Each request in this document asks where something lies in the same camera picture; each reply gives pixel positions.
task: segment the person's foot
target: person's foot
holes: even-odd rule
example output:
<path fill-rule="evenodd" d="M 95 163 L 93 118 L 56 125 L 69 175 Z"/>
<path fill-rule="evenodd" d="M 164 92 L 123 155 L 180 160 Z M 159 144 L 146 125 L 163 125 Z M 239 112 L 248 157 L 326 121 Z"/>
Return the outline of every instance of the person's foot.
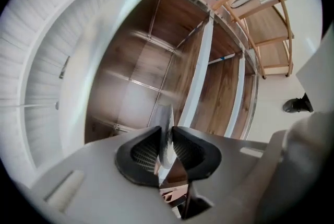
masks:
<path fill-rule="evenodd" d="M 287 113 L 296 113 L 296 112 L 302 112 L 302 111 L 308 111 L 312 113 L 313 108 L 309 101 L 295 98 L 295 99 L 288 100 L 283 105 L 283 111 Z"/>

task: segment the wooden shelf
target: wooden shelf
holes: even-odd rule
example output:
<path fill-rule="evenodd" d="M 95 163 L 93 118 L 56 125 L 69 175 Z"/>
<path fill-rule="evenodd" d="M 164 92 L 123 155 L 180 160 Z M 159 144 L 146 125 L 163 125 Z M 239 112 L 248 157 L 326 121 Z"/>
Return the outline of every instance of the wooden shelf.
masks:
<path fill-rule="evenodd" d="M 246 18 L 249 34 L 256 45 L 271 44 L 288 39 L 284 19 L 274 7 L 266 8 Z"/>
<path fill-rule="evenodd" d="M 264 68 L 286 67 L 289 65 L 288 53 L 283 42 L 259 47 L 259 55 Z"/>
<path fill-rule="evenodd" d="M 261 3 L 263 0 L 250 0 L 244 5 L 239 6 L 238 8 L 233 8 L 233 12 L 240 18 L 243 19 L 254 13 L 264 10 L 266 8 L 272 7 L 275 4 L 280 3 L 280 0 L 270 0 L 265 3 Z"/>
<path fill-rule="evenodd" d="M 240 52 L 241 49 L 231 36 L 219 25 L 214 23 L 212 45 L 209 61 Z"/>

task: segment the wooden shelving unit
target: wooden shelving unit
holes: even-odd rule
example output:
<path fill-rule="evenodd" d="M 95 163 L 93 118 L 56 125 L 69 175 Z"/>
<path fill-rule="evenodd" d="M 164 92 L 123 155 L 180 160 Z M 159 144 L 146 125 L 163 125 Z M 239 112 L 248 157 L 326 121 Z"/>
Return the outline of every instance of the wooden shelving unit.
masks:
<path fill-rule="evenodd" d="M 292 39 L 289 15 L 285 0 L 250 0 L 237 8 L 231 8 L 235 0 L 218 0 L 213 10 L 224 6 L 245 32 L 250 48 L 254 49 L 259 71 L 266 79 L 268 74 L 292 73 Z M 284 17 L 274 7 L 282 5 Z"/>

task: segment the wooden panel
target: wooden panel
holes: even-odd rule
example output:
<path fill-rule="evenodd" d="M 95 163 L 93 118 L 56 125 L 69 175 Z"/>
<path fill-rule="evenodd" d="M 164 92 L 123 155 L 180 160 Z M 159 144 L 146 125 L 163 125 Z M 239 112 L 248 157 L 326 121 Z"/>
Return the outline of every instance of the wooden panel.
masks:
<path fill-rule="evenodd" d="M 99 69 L 129 78 L 146 45 L 146 40 L 132 35 L 132 31 L 148 33 L 157 0 L 143 0 L 122 23 L 107 48 Z"/>
<path fill-rule="evenodd" d="M 160 89 L 171 57 L 172 52 L 148 42 L 139 56 L 131 79 Z"/>
<path fill-rule="evenodd" d="M 108 73 L 99 76 L 89 114 L 130 128 L 147 126 L 158 91 Z"/>
<path fill-rule="evenodd" d="M 85 144 L 108 138 L 111 136 L 113 131 L 113 127 L 104 125 L 88 115 L 86 118 Z"/>
<path fill-rule="evenodd" d="M 246 21 L 255 44 L 278 37 L 288 39 L 285 22 L 273 7 L 247 17 Z"/>
<path fill-rule="evenodd" d="M 204 26 L 201 26 L 180 49 L 175 51 L 157 100 L 157 104 L 172 104 L 174 125 L 177 125 L 180 120 L 193 80 L 203 30 Z"/>
<path fill-rule="evenodd" d="M 219 23 L 215 22 L 213 25 L 213 36 L 209 61 L 213 61 L 220 57 L 225 57 L 240 51 L 241 49 L 229 36 L 229 34 L 219 25 Z"/>
<path fill-rule="evenodd" d="M 251 103 L 253 80 L 255 80 L 253 75 L 245 76 L 242 103 L 231 138 L 240 139 L 242 131 L 244 130 Z"/>
<path fill-rule="evenodd" d="M 255 71 L 252 68 L 252 65 L 250 64 L 249 60 L 245 60 L 245 75 L 253 75 L 255 74 Z"/>
<path fill-rule="evenodd" d="M 258 47 L 262 65 L 268 66 L 288 66 L 288 55 L 283 42 Z"/>
<path fill-rule="evenodd" d="M 152 35 L 177 47 L 207 15 L 188 0 L 161 0 Z"/>
<path fill-rule="evenodd" d="M 238 72 L 238 57 L 208 66 L 191 128 L 224 136 L 233 110 Z"/>
<path fill-rule="evenodd" d="M 199 0 L 199 1 L 201 1 L 204 4 L 207 4 L 208 7 L 212 7 L 216 3 L 216 0 Z M 231 28 L 234 31 L 235 35 L 241 40 L 244 46 L 248 48 L 247 37 L 245 36 L 241 28 L 238 26 L 238 24 L 232 21 L 232 18 L 230 14 L 227 12 L 227 10 L 224 7 L 221 7 L 216 11 L 216 14 L 220 18 L 224 19 L 229 28 Z"/>
<path fill-rule="evenodd" d="M 135 129 L 147 127 L 158 93 L 156 90 L 130 82 L 117 123 Z"/>

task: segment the gray surface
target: gray surface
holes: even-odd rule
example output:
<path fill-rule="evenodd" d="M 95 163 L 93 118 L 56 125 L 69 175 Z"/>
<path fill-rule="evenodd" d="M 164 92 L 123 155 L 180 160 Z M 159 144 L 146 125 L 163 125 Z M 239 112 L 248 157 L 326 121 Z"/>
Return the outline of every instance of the gray surface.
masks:
<path fill-rule="evenodd" d="M 65 214 L 85 223 L 174 223 L 178 220 L 157 188 L 140 187 L 125 179 L 115 166 L 117 148 L 152 128 L 92 142 L 47 172 L 32 187 L 40 198 L 72 170 L 85 173 Z"/>
<path fill-rule="evenodd" d="M 21 183 L 16 183 L 17 188 L 21 191 L 21 194 L 26 200 L 30 202 L 33 208 L 50 223 L 57 224 L 84 224 L 82 221 L 78 221 L 69 216 L 60 213 L 58 210 L 49 206 L 41 197 L 36 195 L 34 191 L 31 191 Z"/>
<path fill-rule="evenodd" d="M 221 151 L 222 160 L 216 171 L 207 179 L 193 182 L 193 187 L 198 194 L 215 205 L 238 186 L 259 160 L 257 157 L 241 153 L 240 149 L 249 147 L 265 150 L 267 147 L 266 143 L 224 138 L 186 127 L 181 129 L 192 131 L 193 135 L 212 143 Z"/>

